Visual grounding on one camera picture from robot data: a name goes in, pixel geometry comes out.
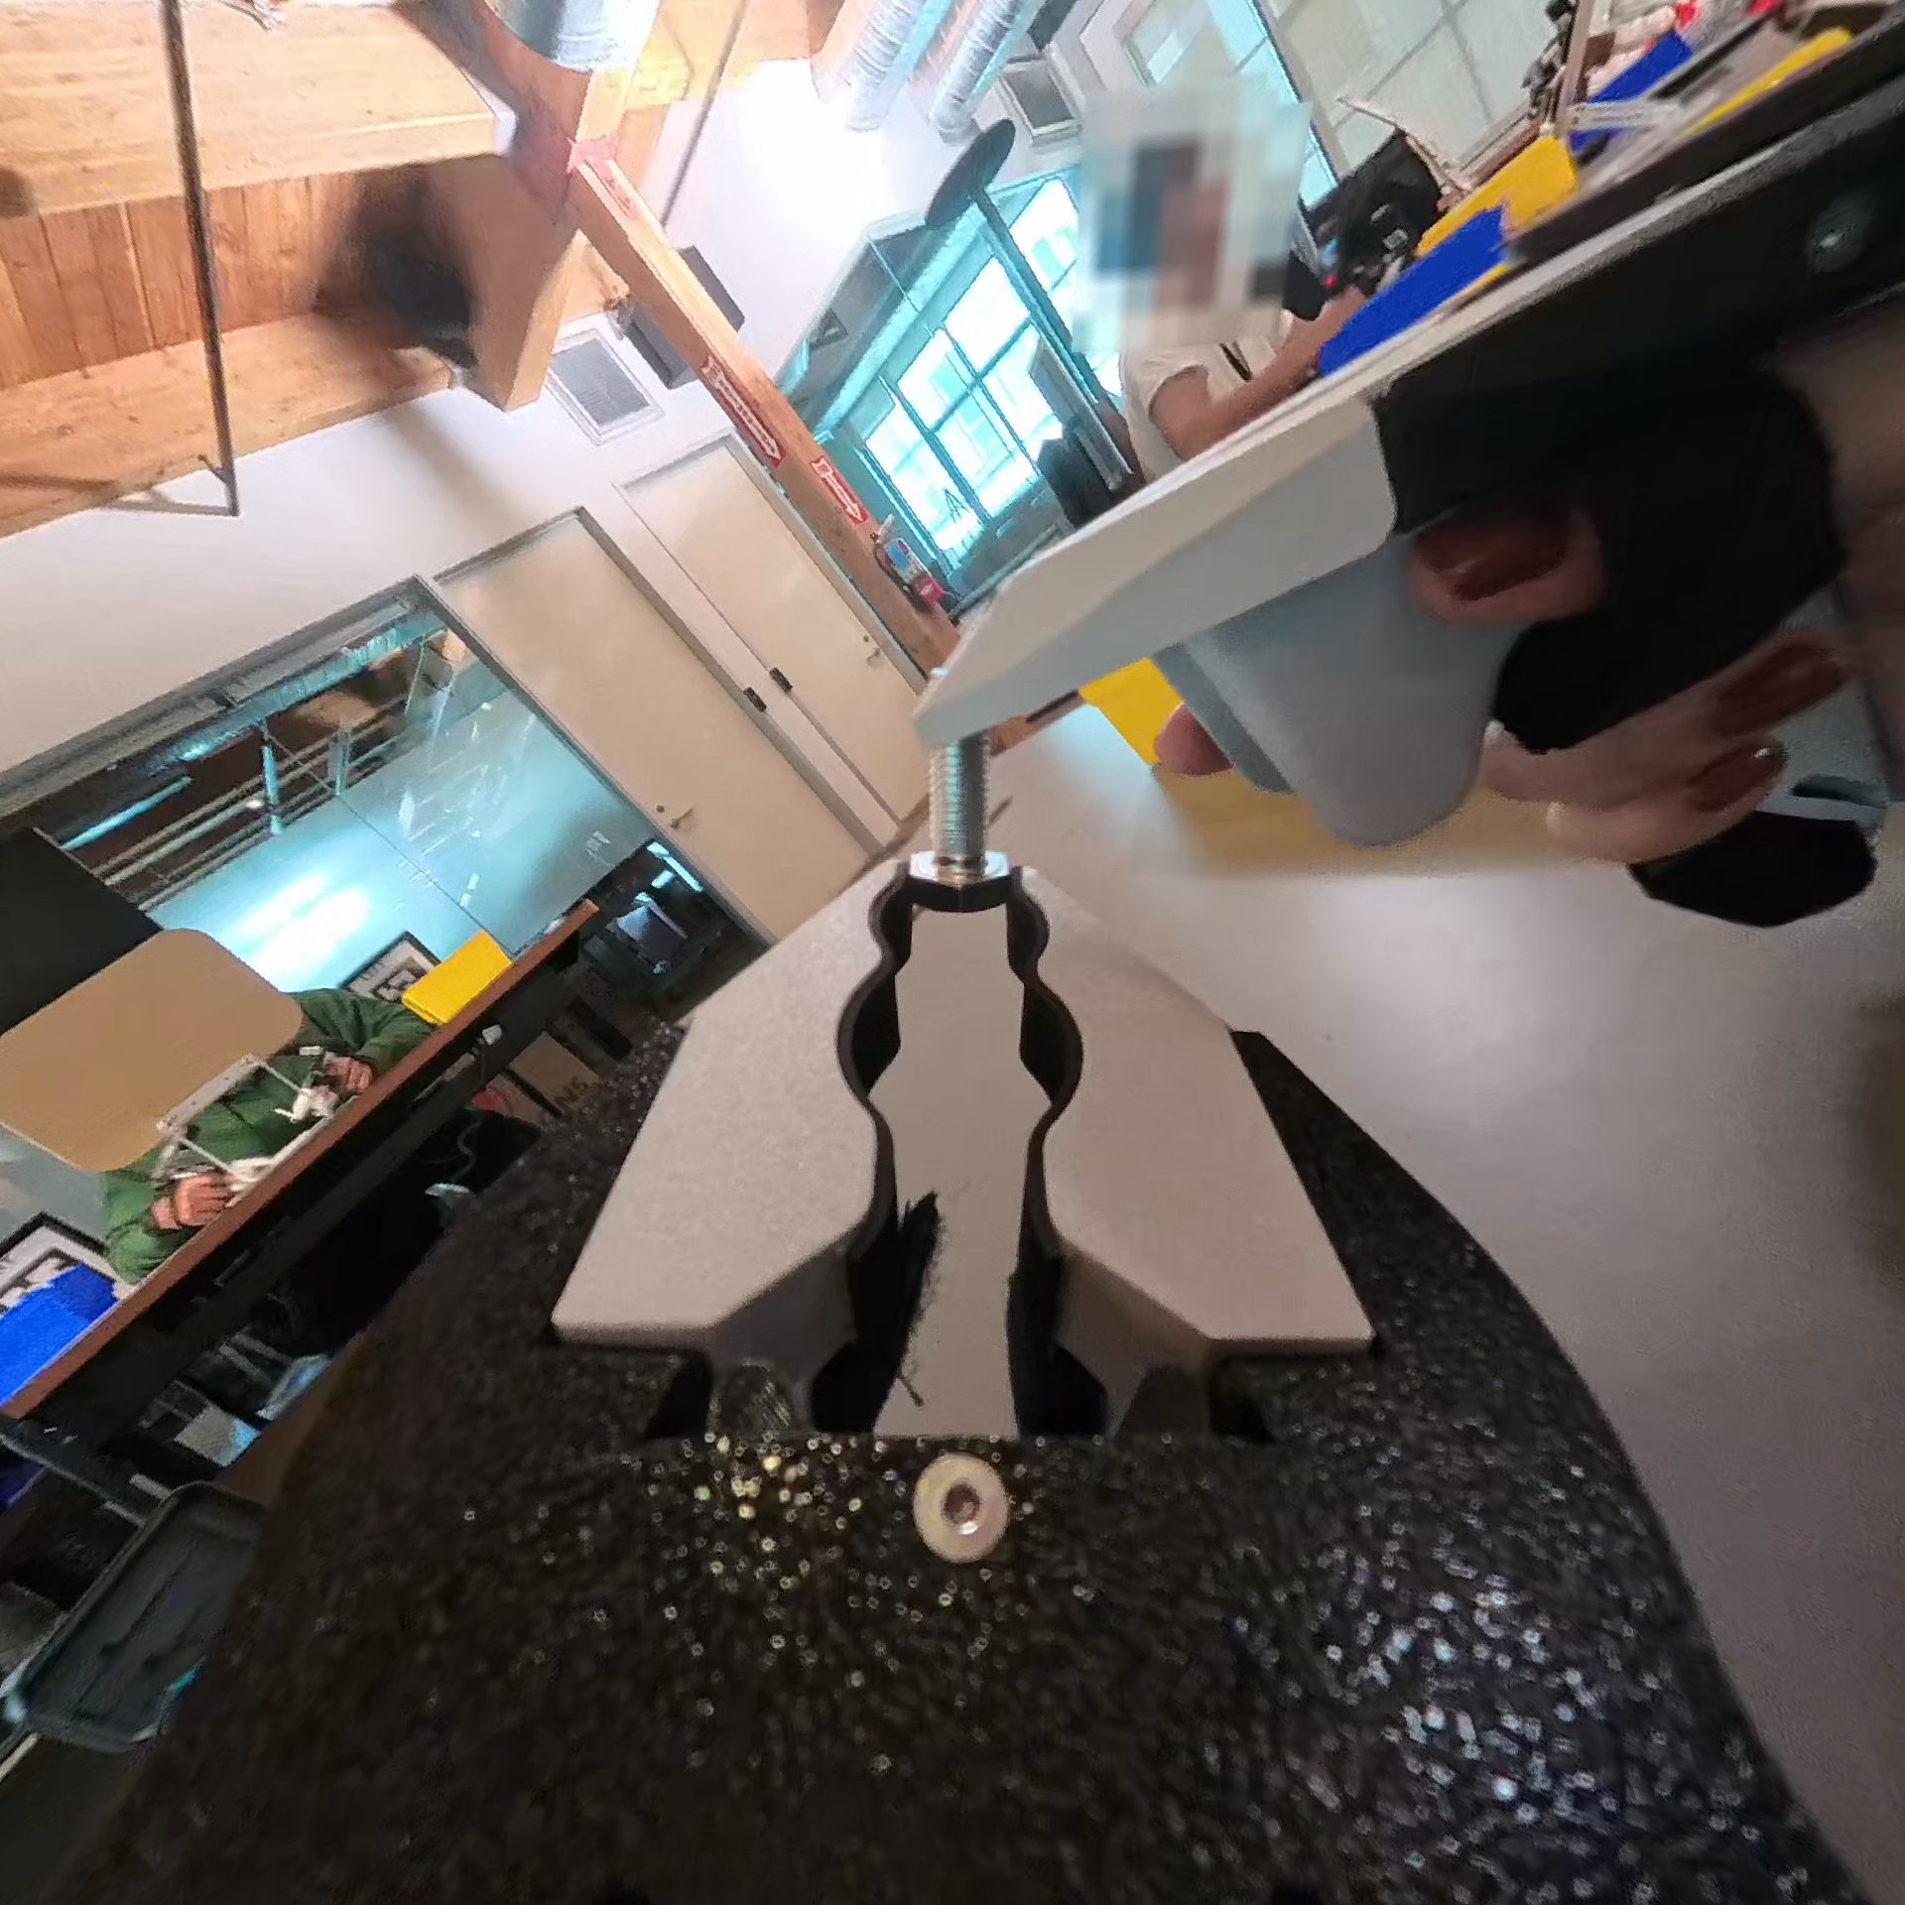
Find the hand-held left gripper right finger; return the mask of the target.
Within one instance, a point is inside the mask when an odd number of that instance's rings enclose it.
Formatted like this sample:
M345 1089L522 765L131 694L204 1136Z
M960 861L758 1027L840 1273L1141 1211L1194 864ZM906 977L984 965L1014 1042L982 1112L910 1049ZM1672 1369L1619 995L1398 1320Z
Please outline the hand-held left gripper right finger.
M1056 1346L1093 1375L1363 1354L1372 1324L1230 1027L1043 873L1034 976L1079 1036L1041 1144Z

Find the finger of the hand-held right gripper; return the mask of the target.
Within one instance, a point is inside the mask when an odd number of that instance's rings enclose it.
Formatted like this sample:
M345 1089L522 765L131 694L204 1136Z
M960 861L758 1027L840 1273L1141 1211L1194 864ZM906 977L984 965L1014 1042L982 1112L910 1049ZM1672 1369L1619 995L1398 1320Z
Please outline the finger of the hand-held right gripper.
M1398 499L1372 404L1301 398L1009 576L914 713L941 749L1372 554Z

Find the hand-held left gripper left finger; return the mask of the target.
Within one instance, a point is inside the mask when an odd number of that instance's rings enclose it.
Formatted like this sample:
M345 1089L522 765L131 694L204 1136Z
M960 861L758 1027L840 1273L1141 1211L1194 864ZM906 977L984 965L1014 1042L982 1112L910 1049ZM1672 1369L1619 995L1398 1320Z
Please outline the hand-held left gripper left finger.
M694 1013L552 1316L564 1346L829 1363L895 1210L873 1087L898 1058L902 861L870 869Z

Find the steel bolt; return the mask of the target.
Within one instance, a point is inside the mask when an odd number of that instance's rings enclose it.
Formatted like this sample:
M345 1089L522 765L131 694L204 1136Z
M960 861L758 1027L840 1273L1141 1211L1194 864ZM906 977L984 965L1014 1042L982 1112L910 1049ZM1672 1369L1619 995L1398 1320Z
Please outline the steel bolt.
M928 849L945 853L988 850L986 731L939 746L928 758Z

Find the person's right hand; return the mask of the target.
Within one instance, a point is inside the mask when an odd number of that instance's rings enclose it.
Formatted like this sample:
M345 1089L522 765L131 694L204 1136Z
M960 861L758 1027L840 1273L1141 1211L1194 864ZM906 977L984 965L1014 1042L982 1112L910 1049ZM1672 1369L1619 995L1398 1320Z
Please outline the person's right hand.
M1669 860L1739 825L1787 723L1860 683L1899 787L1901 297L1613 409L1622 436L1414 541L1425 614L1519 632L1479 781L1580 857Z

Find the cardboard box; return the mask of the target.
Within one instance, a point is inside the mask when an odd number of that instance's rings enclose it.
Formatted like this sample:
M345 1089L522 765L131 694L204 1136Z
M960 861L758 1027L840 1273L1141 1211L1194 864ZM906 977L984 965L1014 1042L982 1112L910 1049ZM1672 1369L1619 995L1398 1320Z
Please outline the cardboard box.
M508 1061L504 1085L545 1126L559 1126L603 1087L603 1072L554 1035L542 1035Z

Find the large paned window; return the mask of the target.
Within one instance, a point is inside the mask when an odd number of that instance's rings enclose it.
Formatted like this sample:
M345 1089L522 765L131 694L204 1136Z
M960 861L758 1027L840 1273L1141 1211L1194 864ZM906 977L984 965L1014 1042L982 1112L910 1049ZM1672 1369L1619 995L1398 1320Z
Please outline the large paned window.
M1079 409L1036 374L1045 340L994 228L870 228L791 347L778 389L878 521L954 603L1071 524L1039 465L1079 441Z

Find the blue plastic bin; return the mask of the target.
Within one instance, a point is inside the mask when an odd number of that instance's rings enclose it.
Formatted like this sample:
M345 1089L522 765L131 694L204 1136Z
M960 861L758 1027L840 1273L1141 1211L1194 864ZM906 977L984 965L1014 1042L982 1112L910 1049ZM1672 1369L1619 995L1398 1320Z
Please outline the blue plastic bin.
M57 1363L120 1299L115 1278L72 1265L4 1298L3 1401Z
M1487 206L1434 249L1419 255L1392 284L1372 297L1317 353L1317 374L1356 366L1369 351L1448 308L1471 288L1498 280L1505 266L1505 214Z

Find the long brown-edged table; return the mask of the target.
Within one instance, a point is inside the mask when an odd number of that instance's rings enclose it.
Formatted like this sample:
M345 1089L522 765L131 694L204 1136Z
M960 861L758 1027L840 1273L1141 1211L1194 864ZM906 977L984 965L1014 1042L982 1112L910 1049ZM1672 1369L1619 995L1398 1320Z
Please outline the long brown-edged table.
M186 1324L209 1320L218 1298L270 1284L276 1256L304 1250L306 1228L333 1224L548 1030L572 1001L569 973L599 916L601 907L581 899L463 1011L8 1397L4 1424L51 1417L51 1403L105 1368L110 1350L140 1327L179 1342Z

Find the black round lamp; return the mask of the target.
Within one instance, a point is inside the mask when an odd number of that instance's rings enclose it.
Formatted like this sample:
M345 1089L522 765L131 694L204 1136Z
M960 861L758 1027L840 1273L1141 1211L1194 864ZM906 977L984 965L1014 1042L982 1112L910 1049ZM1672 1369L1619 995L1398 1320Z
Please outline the black round lamp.
M1017 124L1005 118L991 122L979 131L949 169L939 188L934 190L924 224L932 232L943 232L954 224L967 208L988 201L994 180L1005 171L1017 144Z

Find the wooden beam with red signs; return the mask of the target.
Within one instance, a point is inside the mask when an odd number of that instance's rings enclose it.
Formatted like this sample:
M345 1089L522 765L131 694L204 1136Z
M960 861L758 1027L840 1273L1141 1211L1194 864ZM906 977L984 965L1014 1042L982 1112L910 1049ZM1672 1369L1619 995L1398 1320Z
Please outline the wooden beam with red signs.
M846 584L912 664L932 674L952 653L958 637L943 607L922 610L894 586L873 555L878 516L865 506L707 287L668 241L603 141L581 141L569 152L567 208L606 267L628 287L636 308L716 399Z

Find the glass office partition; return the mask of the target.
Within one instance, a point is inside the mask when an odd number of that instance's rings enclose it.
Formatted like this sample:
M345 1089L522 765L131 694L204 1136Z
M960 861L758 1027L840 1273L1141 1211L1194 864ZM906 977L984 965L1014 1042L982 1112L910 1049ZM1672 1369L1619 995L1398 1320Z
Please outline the glass office partition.
M702 890L423 584L4 772L20 825L283 992L400 934L519 958L581 899L632 923Z

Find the wooden loft platform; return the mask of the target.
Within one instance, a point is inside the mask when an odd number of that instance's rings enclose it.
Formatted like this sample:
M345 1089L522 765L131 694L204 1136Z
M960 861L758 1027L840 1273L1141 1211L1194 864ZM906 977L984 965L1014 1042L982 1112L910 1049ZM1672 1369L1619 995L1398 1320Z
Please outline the wooden loft platform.
M531 407L647 4L182 4L241 458L454 384ZM4 536L207 476L157 4L4 4Z

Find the thin metal hanger rod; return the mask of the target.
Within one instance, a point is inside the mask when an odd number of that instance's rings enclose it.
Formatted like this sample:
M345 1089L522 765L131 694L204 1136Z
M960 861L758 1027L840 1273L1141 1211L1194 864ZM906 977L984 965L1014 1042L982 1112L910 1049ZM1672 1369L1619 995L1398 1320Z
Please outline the thin metal hanger rod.
M174 124L174 152L182 181L182 212L186 241L192 258L192 284L199 321L199 350L207 377L207 399L216 458L209 468L222 486L228 517L242 513L238 486L238 454L232 432L232 398L224 364L218 258L212 241L207 184L203 173L199 124L195 114L192 73L186 47L184 4L157 3L158 43L166 61L171 114Z

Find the ribbed silver duct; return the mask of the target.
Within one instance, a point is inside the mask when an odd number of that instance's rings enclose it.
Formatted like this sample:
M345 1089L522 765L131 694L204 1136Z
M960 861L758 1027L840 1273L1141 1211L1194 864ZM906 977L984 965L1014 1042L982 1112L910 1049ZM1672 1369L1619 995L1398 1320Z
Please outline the ribbed silver duct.
M832 61L835 105L848 131L876 131L922 59L929 37L928 3L843 4L826 51Z
M943 144L975 130L975 106L1028 37L1043 3L952 3L914 73L924 122Z

